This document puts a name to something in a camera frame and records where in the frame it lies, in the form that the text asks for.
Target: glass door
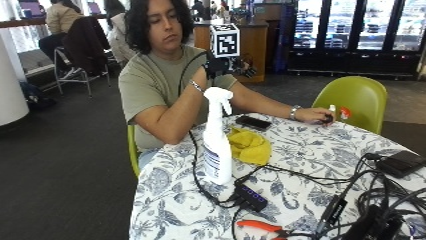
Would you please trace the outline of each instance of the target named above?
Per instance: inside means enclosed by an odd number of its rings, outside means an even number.
[[[357,1],[354,0],[334,0],[332,2],[325,48],[348,48],[356,6]]]
[[[406,0],[393,50],[418,51],[425,33],[426,0]]]
[[[382,50],[396,0],[368,0],[358,50]]]
[[[322,1],[300,0],[293,48],[316,48]]]

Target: qr code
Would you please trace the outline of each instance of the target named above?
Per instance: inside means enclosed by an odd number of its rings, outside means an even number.
[[[235,25],[215,25],[213,26],[216,32],[223,32],[223,31],[236,31],[239,30]]]
[[[236,54],[239,52],[239,45],[237,45],[237,37],[236,33],[232,34],[221,34],[217,35],[217,45],[216,45],[216,53],[217,55],[229,55]]]

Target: white spray bottle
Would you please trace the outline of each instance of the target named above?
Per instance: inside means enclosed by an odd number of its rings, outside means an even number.
[[[232,153],[224,133],[223,107],[227,114],[231,114],[229,99],[233,93],[223,88],[211,87],[204,96],[209,99],[209,117],[203,134],[204,167],[209,180],[221,185],[232,178]]]

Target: refrigerator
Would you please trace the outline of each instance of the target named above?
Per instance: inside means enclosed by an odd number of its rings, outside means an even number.
[[[300,0],[289,71],[416,76],[426,0]]]

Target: yellow rag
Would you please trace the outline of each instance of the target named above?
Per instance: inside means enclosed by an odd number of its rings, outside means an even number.
[[[247,129],[232,127],[228,140],[233,158],[257,165],[268,163],[272,147],[271,142],[261,135]]]

